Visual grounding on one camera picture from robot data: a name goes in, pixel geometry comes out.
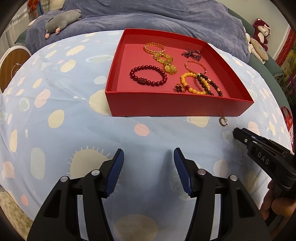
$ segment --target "red beaded bracelet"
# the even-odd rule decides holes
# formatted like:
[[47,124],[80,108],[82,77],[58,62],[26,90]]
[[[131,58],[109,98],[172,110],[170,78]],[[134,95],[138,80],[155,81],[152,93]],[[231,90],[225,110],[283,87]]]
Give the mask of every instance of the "red beaded bracelet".
[[[157,71],[158,73],[160,73],[160,75],[162,76],[162,80],[161,81],[150,81],[144,78],[139,78],[138,76],[135,75],[135,72],[143,70],[143,69],[152,69]],[[166,83],[167,81],[167,75],[166,73],[160,69],[159,67],[156,66],[152,66],[152,65],[142,65],[142,66],[138,66],[138,67],[134,67],[131,71],[130,71],[130,76],[131,79],[133,79],[134,81],[137,81],[138,84],[140,85],[151,85],[151,86],[160,86]]]

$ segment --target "bow-shaped bracelet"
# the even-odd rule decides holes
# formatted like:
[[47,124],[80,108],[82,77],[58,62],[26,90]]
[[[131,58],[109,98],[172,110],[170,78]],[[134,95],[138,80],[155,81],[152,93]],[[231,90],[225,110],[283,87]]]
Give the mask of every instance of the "bow-shaped bracelet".
[[196,61],[200,61],[201,58],[202,58],[202,55],[200,54],[200,51],[199,50],[190,50],[189,48],[186,49],[187,52],[186,53],[182,53],[183,56],[185,56],[186,58],[193,58],[195,59]]

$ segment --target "gray stuffed mouse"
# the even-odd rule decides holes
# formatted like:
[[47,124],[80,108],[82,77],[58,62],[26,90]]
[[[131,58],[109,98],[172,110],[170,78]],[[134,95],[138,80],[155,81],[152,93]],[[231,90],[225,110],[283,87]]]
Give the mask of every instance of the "gray stuffed mouse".
[[77,20],[81,20],[81,11],[79,9],[69,10],[50,18],[45,25],[45,38],[48,39],[50,34],[54,32],[59,34],[67,25]]

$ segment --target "hand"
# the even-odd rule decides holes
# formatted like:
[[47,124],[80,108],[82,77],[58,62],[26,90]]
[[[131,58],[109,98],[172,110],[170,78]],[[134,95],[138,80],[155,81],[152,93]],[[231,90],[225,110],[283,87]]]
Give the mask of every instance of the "hand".
[[276,215],[284,216],[284,219],[280,223],[280,225],[274,231],[271,232],[272,238],[275,238],[276,235],[278,235],[278,233],[283,229],[283,227],[289,221],[290,217],[293,215],[296,209],[296,201],[293,199],[284,197],[274,199],[274,187],[275,183],[274,181],[271,181],[267,186],[269,190],[265,195],[260,208],[260,212],[264,220],[266,220],[269,217],[270,209],[272,209]]

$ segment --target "polka dot pattern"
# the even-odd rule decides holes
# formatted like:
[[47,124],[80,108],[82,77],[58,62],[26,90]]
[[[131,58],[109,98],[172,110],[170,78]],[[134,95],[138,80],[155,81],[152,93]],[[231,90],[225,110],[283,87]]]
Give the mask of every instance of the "polka dot pattern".
[[[233,129],[248,128],[285,147],[291,144],[280,108],[260,74],[218,51],[254,100],[241,116],[227,117],[226,127],[219,124],[220,116],[112,117],[105,88],[122,32],[63,39],[39,50],[16,73],[0,96],[0,185],[34,219],[44,194],[61,176],[84,177],[122,148],[125,163],[115,191],[104,200],[114,238],[184,240],[195,199],[184,192],[173,162],[173,150],[180,147],[185,158],[213,175],[238,175],[261,204],[266,174],[245,161],[246,148],[233,138]],[[172,207],[183,212],[171,212]]]

